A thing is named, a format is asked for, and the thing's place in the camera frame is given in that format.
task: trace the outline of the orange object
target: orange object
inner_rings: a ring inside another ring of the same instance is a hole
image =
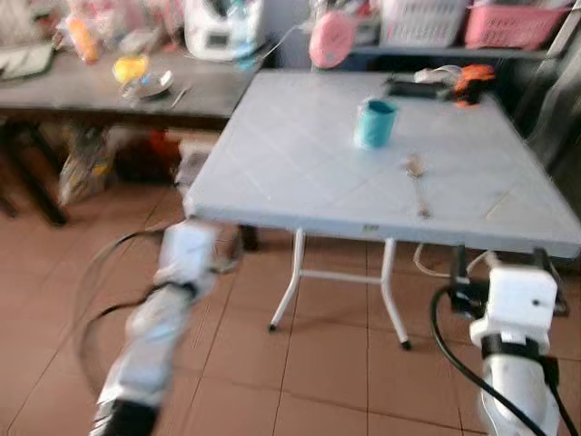
[[[477,104],[489,87],[487,82],[494,78],[494,68],[490,65],[473,64],[462,68],[462,75],[455,87],[457,105],[464,107]]]
[[[163,166],[171,173],[181,160],[180,141],[172,141],[166,138],[165,131],[152,131],[150,142],[153,151],[159,156]]]
[[[490,65],[473,64],[465,66],[462,68],[462,75],[456,83],[456,92],[464,91],[472,80],[487,82],[494,79],[494,77],[494,68]]]
[[[94,64],[99,60],[97,45],[84,21],[76,15],[70,15],[67,19],[69,35],[74,43],[76,53],[83,62]]]

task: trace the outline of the dark wooden table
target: dark wooden table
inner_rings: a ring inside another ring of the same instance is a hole
[[[158,54],[152,59],[150,71],[173,72],[175,83],[170,94],[151,102],[133,103],[120,96],[112,72],[114,61],[115,57],[108,56],[97,64],[85,65],[76,55],[59,54],[46,74],[0,83],[0,118],[7,120],[0,132],[0,144],[37,205],[54,224],[66,222],[64,212],[27,171],[26,161],[11,141],[11,125],[21,128],[23,123],[73,121],[220,132],[261,67],[256,64],[242,71],[236,64],[199,61],[183,53]],[[192,89],[172,109],[175,97],[185,86]]]

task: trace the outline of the shelf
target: shelf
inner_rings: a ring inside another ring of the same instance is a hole
[[[362,45],[353,47],[352,55],[392,55],[392,56],[441,56],[441,57],[487,57],[497,59],[529,59],[542,61],[557,58],[550,56],[544,50],[515,50],[509,48],[481,48],[469,49],[466,47],[378,47],[376,45]]]

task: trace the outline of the plastic bag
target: plastic bag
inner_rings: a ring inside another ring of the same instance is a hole
[[[103,192],[113,177],[115,157],[115,150],[107,146],[103,128],[67,125],[64,139],[70,154],[59,183],[63,205]]]

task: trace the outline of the white folding table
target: white folding table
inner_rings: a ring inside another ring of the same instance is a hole
[[[258,74],[185,201],[204,219],[295,232],[292,277],[278,325],[300,277],[375,283],[399,340],[409,339],[391,297],[396,241],[573,258],[581,226],[498,104],[394,98],[389,145],[353,143],[357,108],[383,92],[384,74]],[[405,162],[420,154],[432,218],[418,217]],[[302,268],[307,233],[382,241],[378,278]]]

